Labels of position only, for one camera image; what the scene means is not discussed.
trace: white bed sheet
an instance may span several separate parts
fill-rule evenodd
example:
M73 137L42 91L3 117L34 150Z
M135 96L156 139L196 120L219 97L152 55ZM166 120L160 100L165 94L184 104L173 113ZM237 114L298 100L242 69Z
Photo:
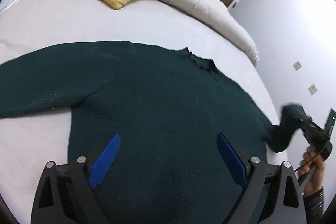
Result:
M20 0L0 15L0 64L68 42L121 40L179 50L214 60L254 99L273 124L279 120L253 64L238 48L194 18L157 0L134 0L112 10L99 0ZM30 223L44 165L67 162L69 109L0 119L0 193L21 224ZM279 164L287 153L268 152Z

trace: hand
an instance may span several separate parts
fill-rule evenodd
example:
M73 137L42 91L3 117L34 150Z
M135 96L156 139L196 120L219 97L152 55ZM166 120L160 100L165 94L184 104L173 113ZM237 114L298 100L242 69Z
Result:
M314 152L314 148L312 146L309 146L307 148L307 151L303 154L303 160L301 161L301 165L308 162L315 155L316 153ZM305 167L302 167L301 169L299 169L297 171L298 175L302 176L308 173L310 171L310 167L312 164L316 166L316 170L315 170L313 177L311 178L306 188L304 189L305 196L310 196L322 188L322 181L323 181L324 170L326 168L326 165L321 155L318 155L315 159L313 159Z

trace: wall socket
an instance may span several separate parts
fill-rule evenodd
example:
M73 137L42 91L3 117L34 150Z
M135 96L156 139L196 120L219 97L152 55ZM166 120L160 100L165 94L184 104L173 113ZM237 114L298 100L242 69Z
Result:
M298 60L294 63L293 67L294 67L294 69L296 69L296 71L298 71L299 69L302 68L302 65L301 65L300 61Z
M311 95L314 95L317 92L317 87L315 83L313 83L308 89Z

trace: blue gripper pad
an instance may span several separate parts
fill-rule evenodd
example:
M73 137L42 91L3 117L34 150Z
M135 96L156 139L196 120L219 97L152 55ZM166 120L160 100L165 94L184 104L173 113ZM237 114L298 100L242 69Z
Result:
M222 156L231 177L237 185L245 189L248 185L246 167L222 133L216 139L217 149Z
M99 158L91 167L91 176L89 185L94 189L98 184L101 184L106 177L116 155L120 149L120 136L114 135L108 145L104 148Z

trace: silver screw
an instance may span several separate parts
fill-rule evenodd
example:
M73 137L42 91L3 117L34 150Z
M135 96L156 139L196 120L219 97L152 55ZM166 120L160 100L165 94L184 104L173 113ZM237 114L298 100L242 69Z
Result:
M292 165L289 161L284 161L283 162L284 167L290 168Z
M252 157L251 162L253 162L254 164L258 164L260 162L260 159L258 157Z
M77 162L79 163L79 164L82 164L83 162L85 162L86 161L86 157L84 157L84 156L80 156L80 157L78 157L78 159L77 159Z
M46 164L46 168L51 168L54 166L54 163L52 161L49 161L47 164Z

